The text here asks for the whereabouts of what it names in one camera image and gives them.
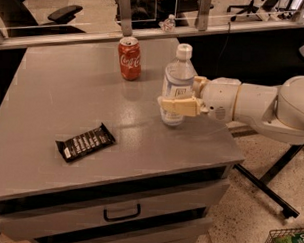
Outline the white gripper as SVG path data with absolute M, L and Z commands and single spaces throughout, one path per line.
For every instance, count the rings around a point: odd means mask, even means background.
M 159 97 L 158 103 L 164 111 L 182 116 L 195 117 L 201 113 L 218 121 L 230 122 L 241 81 L 232 78 L 217 78 L 208 81 L 205 76 L 193 79 L 192 90 L 196 97 L 186 99 L 168 99 Z

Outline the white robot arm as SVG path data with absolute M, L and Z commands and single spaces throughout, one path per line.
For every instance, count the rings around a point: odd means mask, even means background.
M 181 116 L 205 113 L 224 123 L 246 124 L 276 141 L 304 144 L 304 76 L 294 76 L 273 87 L 197 76 L 191 92 L 160 97 L 158 103 L 163 110 Z

